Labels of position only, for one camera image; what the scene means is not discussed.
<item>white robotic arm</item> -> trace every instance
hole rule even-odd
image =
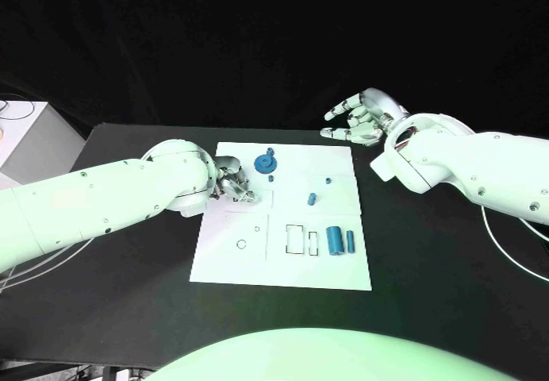
[[[190,217],[206,210],[208,197],[256,201],[236,158],[213,161],[191,142],[167,140],[142,159],[0,191],[0,272],[164,209]]]
[[[384,181],[396,176],[417,193],[449,183],[471,202],[524,220],[549,223],[547,140],[505,133],[475,134],[443,114],[410,116],[376,89],[340,103],[325,120],[353,107],[347,118],[351,128],[322,129],[319,134],[370,146],[386,133],[383,153],[370,164]]]

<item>blue gear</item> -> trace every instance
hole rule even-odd
[[[266,153],[266,155],[257,156],[257,158],[253,161],[253,167],[256,171],[263,175],[266,175],[276,169],[276,159],[273,158],[273,156],[269,155],[269,152]]]

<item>robotic hand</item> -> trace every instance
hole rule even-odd
[[[378,177],[417,193],[449,183],[468,200],[524,220],[549,223],[549,141],[505,133],[474,133],[443,114],[410,115],[383,91],[368,88],[325,114],[347,116],[350,129],[322,137],[371,146],[386,134],[370,164]]]
[[[226,194],[255,202],[234,157],[188,141],[157,144],[141,160],[90,167],[0,190],[0,273],[31,258],[154,217],[164,209],[200,214]]]

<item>black table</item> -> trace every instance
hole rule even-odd
[[[99,125],[74,170],[180,138],[347,145],[312,131]],[[190,283],[201,216],[165,211],[99,237],[0,296],[0,357],[157,368],[229,337],[289,327],[355,329],[442,348],[520,379],[546,379],[549,284],[497,251],[479,208],[446,184],[412,193],[368,168],[380,147],[351,146],[373,291]],[[540,241],[488,211],[502,247],[549,273]]]

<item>white paper sheet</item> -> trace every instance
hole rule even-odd
[[[268,147],[278,163],[272,183],[253,168],[253,160]],[[370,291],[350,148],[223,142],[216,156],[237,157],[260,201],[233,202],[227,197],[210,200],[190,281]],[[311,192],[317,195],[312,206],[306,203]],[[302,254],[286,252],[288,225],[302,226],[302,245],[295,236],[299,229],[289,228],[291,246],[302,248]],[[345,249],[345,231],[353,231],[353,254],[330,255],[328,226],[341,227]],[[311,232],[318,240],[312,243]],[[318,255],[311,255],[311,245]]]

